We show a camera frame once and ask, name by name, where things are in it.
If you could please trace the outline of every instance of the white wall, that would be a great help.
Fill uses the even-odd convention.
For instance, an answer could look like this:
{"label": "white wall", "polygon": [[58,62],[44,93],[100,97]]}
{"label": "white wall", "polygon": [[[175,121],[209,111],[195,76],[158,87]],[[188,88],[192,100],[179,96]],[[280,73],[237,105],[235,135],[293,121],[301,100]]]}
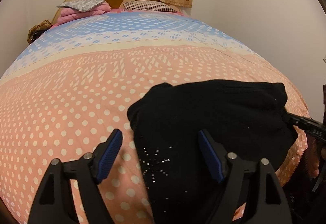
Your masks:
{"label": "white wall", "polygon": [[191,14],[243,42],[301,91],[322,120],[326,15],[318,0],[194,0]]}
{"label": "white wall", "polygon": [[[62,1],[1,1],[0,75],[27,47],[28,30],[51,20]],[[245,43],[283,72],[302,92],[312,117],[322,119],[326,15],[318,0],[194,0],[191,14]]]}

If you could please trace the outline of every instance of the metal pivot bolt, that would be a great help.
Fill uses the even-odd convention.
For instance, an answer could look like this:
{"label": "metal pivot bolt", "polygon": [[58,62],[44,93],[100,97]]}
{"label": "metal pivot bolt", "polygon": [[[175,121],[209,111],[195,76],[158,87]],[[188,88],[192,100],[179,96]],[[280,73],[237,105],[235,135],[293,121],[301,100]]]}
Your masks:
{"label": "metal pivot bolt", "polygon": [[237,158],[237,154],[235,154],[234,152],[229,152],[228,158],[231,160],[235,160]]}
{"label": "metal pivot bolt", "polygon": [[266,159],[266,158],[262,158],[262,159],[261,159],[261,163],[262,163],[263,165],[268,165],[268,164],[269,164],[269,160]]}
{"label": "metal pivot bolt", "polygon": [[53,159],[53,160],[51,160],[51,164],[52,165],[57,165],[58,163],[59,163],[59,159]]}
{"label": "metal pivot bolt", "polygon": [[83,158],[84,158],[85,160],[89,160],[89,159],[91,159],[92,157],[93,157],[93,154],[90,153],[90,152],[85,153],[84,156],[83,156]]}

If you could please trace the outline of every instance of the bedspread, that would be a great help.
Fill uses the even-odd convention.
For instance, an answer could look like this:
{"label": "bedspread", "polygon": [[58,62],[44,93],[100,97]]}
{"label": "bedspread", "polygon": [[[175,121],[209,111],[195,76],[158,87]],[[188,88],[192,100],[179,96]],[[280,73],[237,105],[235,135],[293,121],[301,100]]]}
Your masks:
{"label": "bedspread", "polygon": [[[49,162],[92,152],[118,128],[123,146],[100,192],[115,223],[152,224],[127,109],[156,84],[218,78],[282,82],[287,110],[308,116],[283,74],[198,20],[172,13],[106,13],[46,31],[0,79],[1,198],[26,224]],[[282,185],[307,148],[304,132],[298,134],[277,171]],[[87,223],[76,181],[72,189],[79,221]]]}

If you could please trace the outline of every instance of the black cloth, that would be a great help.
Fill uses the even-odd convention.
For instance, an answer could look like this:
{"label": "black cloth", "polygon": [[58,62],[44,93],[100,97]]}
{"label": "black cloth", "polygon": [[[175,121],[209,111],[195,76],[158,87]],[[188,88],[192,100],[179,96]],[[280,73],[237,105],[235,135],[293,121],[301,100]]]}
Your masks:
{"label": "black cloth", "polygon": [[128,109],[156,224],[205,223],[223,185],[212,180],[198,146],[207,129],[242,159],[268,158],[275,170],[297,133],[282,120],[282,83],[211,80],[163,83]]}

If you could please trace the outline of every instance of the pink blanket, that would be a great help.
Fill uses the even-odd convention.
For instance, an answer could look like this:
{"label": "pink blanket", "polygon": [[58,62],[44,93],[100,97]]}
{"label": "pink blanket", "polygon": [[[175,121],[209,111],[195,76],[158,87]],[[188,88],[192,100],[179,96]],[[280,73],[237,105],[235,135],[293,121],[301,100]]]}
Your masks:
{"label": "pink blanket", "polygon": [[[107,13],[110,10],[111,10],[110,4],[104,2],[101,5],[98,5],[98,6],[94,7],[94,8],[92,8],[90,11],[105,11]],[[80,13],[80,11],[76,11],[76,10],[73,10],[71,8],[63,8],[61,10],[60,15],[63,17],[63,16],[68,16],[68,15],[71,15],[71,14],[75,14],[75,13]]]}
{"label": "pink blanket", "polygon": [[67,15],[67,16],[60,16],[58,18],[58,20],[57,20],[56,25],[71,22],[71,21],[81,19],[81,18],[85,18],[85,17],[89,17],[89,16],[101,15],[103,13],[105,13],[105,11],[90,11],[90,12],[78,12],[78,13],[70,14],[70,15]]}

